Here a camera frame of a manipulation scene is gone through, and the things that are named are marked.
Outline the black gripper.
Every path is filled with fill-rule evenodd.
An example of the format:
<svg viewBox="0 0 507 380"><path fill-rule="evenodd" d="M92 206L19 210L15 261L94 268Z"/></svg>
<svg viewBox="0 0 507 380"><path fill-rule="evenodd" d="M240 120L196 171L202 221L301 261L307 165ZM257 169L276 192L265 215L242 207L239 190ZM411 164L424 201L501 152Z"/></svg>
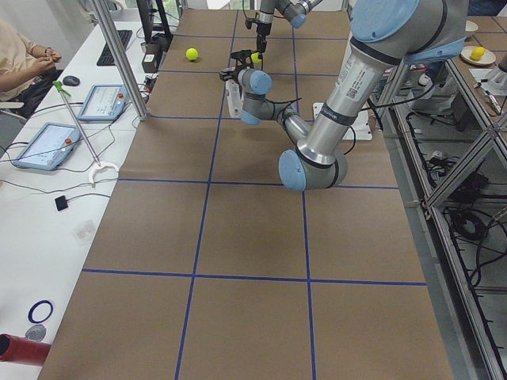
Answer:
<svg viewBox="0 0 507 380"><path fill-rule="evenodd" d="M248 70L248 66L239 65L222 69L219 72L219 78L222 82L233 81L236 84L242 85L242 76Z"/></svg>
<svg viewBox="0 0 507 380"><path fill-rule="evenodd" d="M265 50L267 47L267 36L265 34L258 33L256 39L256 49L257 50ZM259 51L258 58L263 63L265 59L265 52Z"/></svg>

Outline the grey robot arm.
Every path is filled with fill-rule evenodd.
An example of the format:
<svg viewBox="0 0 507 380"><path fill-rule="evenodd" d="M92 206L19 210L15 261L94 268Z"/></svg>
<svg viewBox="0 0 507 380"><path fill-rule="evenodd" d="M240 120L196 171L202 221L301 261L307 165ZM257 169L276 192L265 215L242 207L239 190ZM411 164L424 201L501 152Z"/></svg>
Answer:
<svg viewBox="0 0 507 380"><path fill-rule="evenodd" d="M278 11L283 19L289 22L291 27L299 29L304 25L307 15L322 0L265 0L261 1L260 9L255 13L255 17L246 19L246 27L251 28L256 25L256 54L254 62L261 62L267 46L267 36L271 32L274 13Z"/></svg>
<svg viewBox="0 0 507 380"><path fill-rule="evenodd" d="M279 159L283 185L299 192L331 188L347 172L345 155L337 145L385 70L400 63L431 63L457 56L464 45L467 9L466 1L356 2L349 16L350 55L312 125L290 102L267 99L273 81L254 69L250 51L231 53L236 66L221 70L219 76L242 89L243 123L275 120L294 142L294 149Z"/></svg>

